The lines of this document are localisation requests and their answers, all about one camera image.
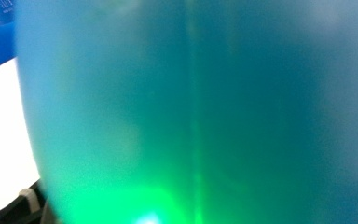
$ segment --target white surface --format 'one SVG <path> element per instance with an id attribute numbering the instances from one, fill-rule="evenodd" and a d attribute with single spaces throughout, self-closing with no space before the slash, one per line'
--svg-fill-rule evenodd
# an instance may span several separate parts
<path id="1" fill-rule="evenodd" d="M 0 66 L 0 209 L 38 178 L 22 114 L 16 64 L 11 60 Z"/>

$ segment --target turquoise liquid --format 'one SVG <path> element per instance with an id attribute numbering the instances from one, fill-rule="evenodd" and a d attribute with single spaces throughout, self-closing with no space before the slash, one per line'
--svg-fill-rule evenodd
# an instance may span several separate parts
<path id="1" fill-rule="evenodd" d="M 358 223 L 358 1 L 20 1 L 64 223 Z"/>

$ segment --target blue liquid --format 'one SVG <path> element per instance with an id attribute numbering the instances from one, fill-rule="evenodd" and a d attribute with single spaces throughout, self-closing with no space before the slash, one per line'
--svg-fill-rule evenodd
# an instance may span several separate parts
<path id="1" fill-rule="evenodd" d="M 358 223 L 358 2 L 323 4 L 19 3 L 25 116 L 58 215 Z"/>

